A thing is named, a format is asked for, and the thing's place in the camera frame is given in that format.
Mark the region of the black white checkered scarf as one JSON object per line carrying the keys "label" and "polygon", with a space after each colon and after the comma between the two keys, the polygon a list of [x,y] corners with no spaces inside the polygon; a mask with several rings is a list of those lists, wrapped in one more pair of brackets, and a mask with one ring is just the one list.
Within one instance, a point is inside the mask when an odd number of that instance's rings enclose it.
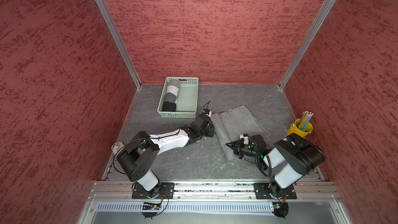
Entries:
{"label": "black white checkered scarf", "polygon": [[180,80],[172,79],[166,86],[166,94],[163,98],[162,111],[175,112],[177,108],[177,98],[180,89]]}

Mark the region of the colored pencils bundle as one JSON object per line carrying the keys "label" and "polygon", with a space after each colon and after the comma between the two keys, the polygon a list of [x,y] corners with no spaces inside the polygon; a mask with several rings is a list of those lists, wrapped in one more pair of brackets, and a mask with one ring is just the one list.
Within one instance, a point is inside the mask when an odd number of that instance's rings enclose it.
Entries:
{"label": "colored pencils bundle", "polygon": [[314,113],[310,112],[310,111],[304,111],[302,114],[302,118],[299,122],[298,128],[301,131],[305,131],[306,127],[308,125],[308,123],[310,122],[310,120],[312,119]]}

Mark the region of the right corner aluminium post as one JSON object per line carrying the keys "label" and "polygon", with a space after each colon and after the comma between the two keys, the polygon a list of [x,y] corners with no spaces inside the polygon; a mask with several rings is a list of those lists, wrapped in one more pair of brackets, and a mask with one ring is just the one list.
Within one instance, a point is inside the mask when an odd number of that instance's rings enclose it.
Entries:
{"label": "right corner aluminium post", "polygon": [[284,76],[282,77],[279,88],[281,91],[284,90],[288,81],[290,80],[291,76],[293,75],[296,67],[300,63],[301,59],[303,58],[305,52],[309,48],[312,40],[316,36],[318,30],[322,26],[323,22],[325,21],[327,15],[329,14],[330,10],[332,9],[336,0],[324,0],[319,12],[317,13],[309,31],[307,32],[303,42],[301,43],[300,47],[298,48],[294,58],[292,59],[287,71],[285,72]]}

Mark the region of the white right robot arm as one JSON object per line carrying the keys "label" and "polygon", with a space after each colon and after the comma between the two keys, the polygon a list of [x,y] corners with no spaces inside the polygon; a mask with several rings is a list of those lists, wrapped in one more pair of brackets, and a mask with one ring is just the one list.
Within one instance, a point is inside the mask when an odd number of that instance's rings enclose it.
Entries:
{"label": "white right robot arm", "polygon": [[271,148],[261,135],[241,135],[237,141],[226,143],[239,159],[253,157],[258,170],[270,179],[261,193],[281,199],[293,190],[293,184],[326,161],[324,152],[307,139],[292,133]]}

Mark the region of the left corner aluminium post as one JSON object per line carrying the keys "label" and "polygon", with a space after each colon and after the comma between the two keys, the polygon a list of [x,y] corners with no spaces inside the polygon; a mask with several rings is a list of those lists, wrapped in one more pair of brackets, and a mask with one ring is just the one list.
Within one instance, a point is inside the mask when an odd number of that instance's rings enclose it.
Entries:
{"label": "left corner aluminium post", "polygon": [[108,30],[110,32],[110,34],[112,35],[112,38],[119,50],[119,53],[129,71],[129,74],[131,76],[131,78],[133,79],[135,86],[137,89],[141,89],[142,87],[142,82],[139,79],[138,73],[133,65],[133,62],[131,60],[131,57],[127,51],[127,48],[125,46],[125,44],[123,43],[122,37],[118,31],[118,28],[112,18],[112,15],[106,5],[105,0],[94,0],[107,27]]}

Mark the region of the crumpled beige rag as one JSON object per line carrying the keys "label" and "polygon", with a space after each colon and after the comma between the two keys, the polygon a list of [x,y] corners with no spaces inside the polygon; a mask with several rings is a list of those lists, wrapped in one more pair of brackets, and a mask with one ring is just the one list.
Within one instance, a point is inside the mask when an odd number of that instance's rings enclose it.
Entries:
{"label": "crumpled beige rag", "polygon": [[116,156],[122,149],[124,148],[124,144],[122,142],[116,142],[112,145],[113,155]]}

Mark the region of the grey cloth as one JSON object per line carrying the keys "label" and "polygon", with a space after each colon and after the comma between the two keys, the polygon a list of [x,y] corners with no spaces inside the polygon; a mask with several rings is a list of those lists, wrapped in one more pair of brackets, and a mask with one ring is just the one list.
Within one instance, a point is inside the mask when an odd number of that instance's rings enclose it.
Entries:
{"label": "grey cloth", "polygon": [[268,133],[258,124],[257,119],[245,105],[222,113],[212,114],[211,121],[229,164],[237,163],[239,158],[226,144],[238,141],[242,134],[247,134],[249,137],[261,135],[267,145],[271,144]]}

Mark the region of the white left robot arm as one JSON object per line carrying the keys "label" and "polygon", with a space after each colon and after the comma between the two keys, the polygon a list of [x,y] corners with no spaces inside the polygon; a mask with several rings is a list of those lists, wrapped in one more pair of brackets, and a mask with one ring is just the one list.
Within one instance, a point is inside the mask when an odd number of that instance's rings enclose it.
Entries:
{"label": "white left robot arm", "polygon": [[210,117],[211,112],[206,109],[190,126],[176,131],[159,135],[142,131],[116,151],[114,160],[121,166],[121,173],[142,186],[149,198],[157,197],[161,193],[161,183],[151,170],[155,159],[159,154],[192,145],[203,137],[212,138],[214,125]]}

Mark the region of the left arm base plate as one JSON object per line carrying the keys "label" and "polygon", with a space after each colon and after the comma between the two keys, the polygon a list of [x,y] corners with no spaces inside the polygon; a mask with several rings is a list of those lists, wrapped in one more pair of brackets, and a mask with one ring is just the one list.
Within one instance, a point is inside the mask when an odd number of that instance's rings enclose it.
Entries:
{"label": "left arm base plate", "polygon": [[152,190],[147,191],[141,184],[132,186],[132,199],[172,199],[174,194],[174,183],[158,183]]}

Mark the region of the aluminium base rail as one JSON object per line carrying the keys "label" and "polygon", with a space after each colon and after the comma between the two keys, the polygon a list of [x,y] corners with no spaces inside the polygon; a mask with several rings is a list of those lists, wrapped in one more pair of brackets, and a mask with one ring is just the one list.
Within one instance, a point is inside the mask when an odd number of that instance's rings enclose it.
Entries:
{"label": "aluminium base rail", "polygon": [[[171,201],[272,201],[258,200],[254,192],[254,183],[268,183],[267,180],[189,180],[165,181],[174,183]],[[138,201],[132,199],[132,186],[129,181],[96,181],[89,193],[91,201]],[[342,202],[342,198],[333,182],[319,180],[300,180],[293,185],[296,200],[289,202]]]}

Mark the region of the yellow pencil bucket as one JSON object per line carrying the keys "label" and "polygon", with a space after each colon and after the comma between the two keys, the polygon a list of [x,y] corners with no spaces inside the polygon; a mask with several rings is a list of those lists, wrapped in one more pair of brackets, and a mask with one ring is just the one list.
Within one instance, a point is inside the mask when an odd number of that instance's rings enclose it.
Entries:
{"label": "yellow pencil bucket", "polygon": [[297,119],[291,126],[290,128],[287,130],[287,135],[291,135],[293,133],[301,136],[301,137],[306,137],[308,134],[311,134],[313,131],[313,125],[311,122],[309,122],[305,128],[304,131],[302,131],[301,129],[298,128],[298,124],[301,122],[301,119]]}

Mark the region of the corner aluminium post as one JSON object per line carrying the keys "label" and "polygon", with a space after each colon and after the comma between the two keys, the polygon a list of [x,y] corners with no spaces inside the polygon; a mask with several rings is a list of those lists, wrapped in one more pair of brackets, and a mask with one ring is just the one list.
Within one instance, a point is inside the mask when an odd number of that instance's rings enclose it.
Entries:
{"label": "corner aluminium post", "polygon": [[94,0],[107,27],[108,30],[110,32],[110,34],[112,35],[112,38],[119,50],[119,53],[129,71],[129,74],[131,76],[131,78],[133,79],[135,86],[137,89],[141,89],[142,87],[142,82],[139,79],[138,73],[133,65],[133,62],[131,60],[131,57],[127,51],[127,48],[125,46],[125,44],[123,43],[122,37],[118,31],[118,28],[112,18],[112,15],[106,5],[105,0]]}
{"label": "corner aluminium post", "polygon": [[330,10],[332,9],[336,0],[324,0],[319,12],[317,13],[309,31],[307,32],[303,42],[301,43],[300,47],[298,48],[294,58],[292,59],[287,71],[285,72],[284,76],[282,77],[279,88],[281,91],[284,90],[288,81],[290,80],[291,76],[293,75],[296,67],[300,63],[301,59],[303,58],[305,52],[309,48],[312,40],[316,36],[318,30],[322,26],[323,22],[325,21],[327,15],[329,14]]}

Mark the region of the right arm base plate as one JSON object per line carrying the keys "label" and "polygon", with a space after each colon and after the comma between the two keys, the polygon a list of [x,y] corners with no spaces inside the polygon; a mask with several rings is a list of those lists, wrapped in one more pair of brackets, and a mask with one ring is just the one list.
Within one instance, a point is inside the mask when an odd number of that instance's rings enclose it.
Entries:
{"label": "right arm base plate", "polygon": [[276,183],[254,183],[254,192],[258,200],[296,200],[294,187],[281,188]]}

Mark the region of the pale green plastic basket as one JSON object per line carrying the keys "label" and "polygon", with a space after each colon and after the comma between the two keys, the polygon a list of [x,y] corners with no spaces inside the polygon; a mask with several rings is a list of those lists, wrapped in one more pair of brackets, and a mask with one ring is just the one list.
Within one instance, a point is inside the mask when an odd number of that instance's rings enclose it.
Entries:
{"label": "pale green plastic basket", "polygon": [[[172,83],[171,86],[174,86],[174,88],[168,90],[167,87],[170,81],[173,80],[179,81],[179,87],[176,87],[176,83]],[[157,108],[158,114],[163,118],[195,118],[198,111],[198,91],[199,78],[197,77],[167,77]],[[176,97],[175,111],[162,110],[165,102],[164,99],[169,92],[173,93]]]}

